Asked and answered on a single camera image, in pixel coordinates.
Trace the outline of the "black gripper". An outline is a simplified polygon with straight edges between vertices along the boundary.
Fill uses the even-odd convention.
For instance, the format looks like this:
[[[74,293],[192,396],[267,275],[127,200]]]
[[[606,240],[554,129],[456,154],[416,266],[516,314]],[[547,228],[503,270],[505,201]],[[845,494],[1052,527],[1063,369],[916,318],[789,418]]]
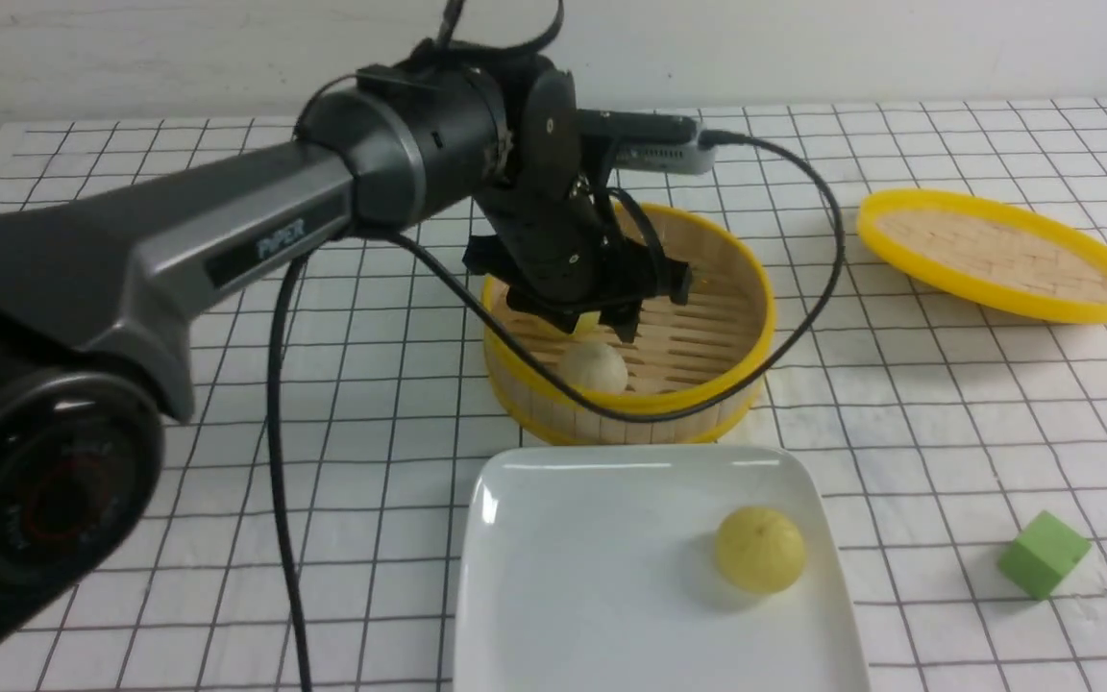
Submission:
[[[685,306],[690,264],[664,249],[649,211],[615,187],[561,198],[519,185],[473,196],[492,235],[473,235],[464,264],[508,288],[506,303],[554,337],[571,337],[578,316],[600,311],[620,342],[633,343],[643,302]]]

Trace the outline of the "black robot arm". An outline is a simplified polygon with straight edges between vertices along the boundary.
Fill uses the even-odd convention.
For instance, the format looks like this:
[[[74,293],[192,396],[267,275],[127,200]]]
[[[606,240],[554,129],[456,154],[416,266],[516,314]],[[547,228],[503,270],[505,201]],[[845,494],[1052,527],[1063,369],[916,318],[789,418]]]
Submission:
[[[693,272],[607,202],[601,115],[534,48],[426,40],[317,93],[283,143],[77,202],[0,213],[0,643],[95,570],[158,485],[165,419],[194,413],[190,328],[342,239],[406,240],[480,207],[470,273],[565,333],[597,312],[631,341]]]

